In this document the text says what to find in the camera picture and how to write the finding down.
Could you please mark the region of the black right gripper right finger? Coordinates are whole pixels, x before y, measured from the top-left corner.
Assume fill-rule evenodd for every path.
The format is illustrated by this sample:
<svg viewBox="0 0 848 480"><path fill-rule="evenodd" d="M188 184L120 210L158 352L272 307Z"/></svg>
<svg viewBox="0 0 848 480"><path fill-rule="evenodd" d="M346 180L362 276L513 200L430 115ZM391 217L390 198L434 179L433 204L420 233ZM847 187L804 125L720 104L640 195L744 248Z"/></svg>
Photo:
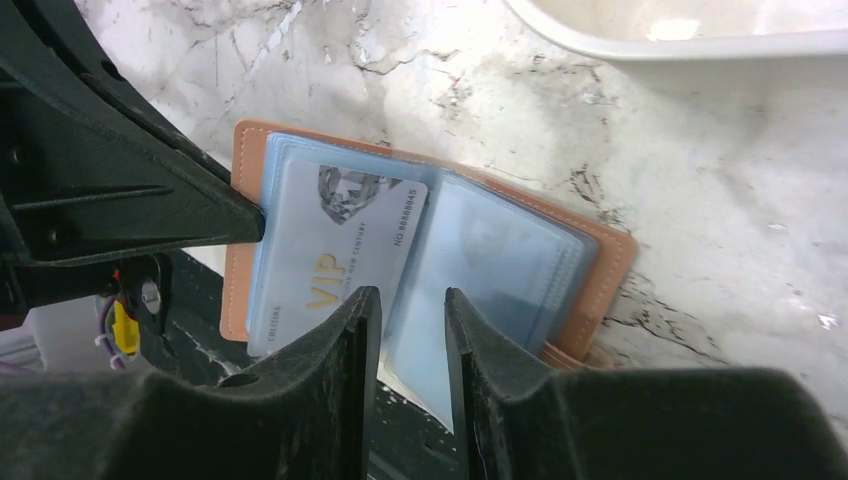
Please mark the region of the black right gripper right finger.
<svg viewBox="0 0 848 480"><path fill-rule="evenodd" d="M843 479L847 455L790 375L762 368L560 370L445 294L464 479Z"/></svg>

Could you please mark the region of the white VIP diamond card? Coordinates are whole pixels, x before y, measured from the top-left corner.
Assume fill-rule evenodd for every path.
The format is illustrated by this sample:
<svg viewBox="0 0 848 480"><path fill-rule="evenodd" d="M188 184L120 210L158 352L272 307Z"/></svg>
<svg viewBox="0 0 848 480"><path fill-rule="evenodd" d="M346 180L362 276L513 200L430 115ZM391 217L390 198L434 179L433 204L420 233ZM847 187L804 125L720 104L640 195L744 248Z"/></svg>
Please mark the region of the white VIP diamond card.
<svg viewBox="0 0 848 480"><path fill-rule="evenodd" d="M248 309L254 357L306 334L361 286L394 296L429 193L300 154L283 159L275 187Z"/></svg>

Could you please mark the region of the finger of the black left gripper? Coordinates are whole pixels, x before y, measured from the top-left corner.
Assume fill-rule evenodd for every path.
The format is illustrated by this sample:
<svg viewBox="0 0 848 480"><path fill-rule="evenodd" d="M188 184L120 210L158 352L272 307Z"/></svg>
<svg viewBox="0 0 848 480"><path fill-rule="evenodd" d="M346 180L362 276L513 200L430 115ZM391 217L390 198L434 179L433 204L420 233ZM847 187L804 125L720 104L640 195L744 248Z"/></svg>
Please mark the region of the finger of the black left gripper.
<svg viewBox="0 0 848 480"><path fill-rule="evenodd" d="M251 243L256 204L120 74L71 1L1 5L1 256L73 266Z"/></svg>

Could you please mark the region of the tan leather card holder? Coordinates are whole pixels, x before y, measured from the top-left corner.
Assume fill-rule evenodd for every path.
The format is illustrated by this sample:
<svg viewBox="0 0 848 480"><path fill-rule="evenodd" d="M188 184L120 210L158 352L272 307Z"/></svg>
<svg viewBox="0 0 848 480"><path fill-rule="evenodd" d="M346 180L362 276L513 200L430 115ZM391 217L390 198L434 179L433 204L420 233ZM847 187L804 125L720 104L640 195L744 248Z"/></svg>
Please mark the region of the tan leather card holder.
<svg viewBox="0 0 848 480"><path fill-rule="evenodd" d="M429 188L395 295L377 287L381 382L452 426L443 320L450 288L549 365L594 363L594 334L636 254L630 235L455 162L251 120L234 130L231 184L259 205L265 234L226 250L224 338L248 347L257 249L282 161L296 154Z"/></svg>

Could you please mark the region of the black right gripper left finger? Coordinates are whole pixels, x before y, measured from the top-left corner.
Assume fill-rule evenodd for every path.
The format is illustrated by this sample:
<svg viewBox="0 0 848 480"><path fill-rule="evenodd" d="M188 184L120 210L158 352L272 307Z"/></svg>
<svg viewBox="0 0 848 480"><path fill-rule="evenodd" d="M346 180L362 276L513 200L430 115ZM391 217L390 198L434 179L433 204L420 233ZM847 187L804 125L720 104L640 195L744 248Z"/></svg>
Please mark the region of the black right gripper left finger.
<svg viewBox="0 0 848 480"><path fill-rule="evenodd" d="M363 479L382 323L357 289L215 386L160 371L1 379L5 479Z"/></svg>

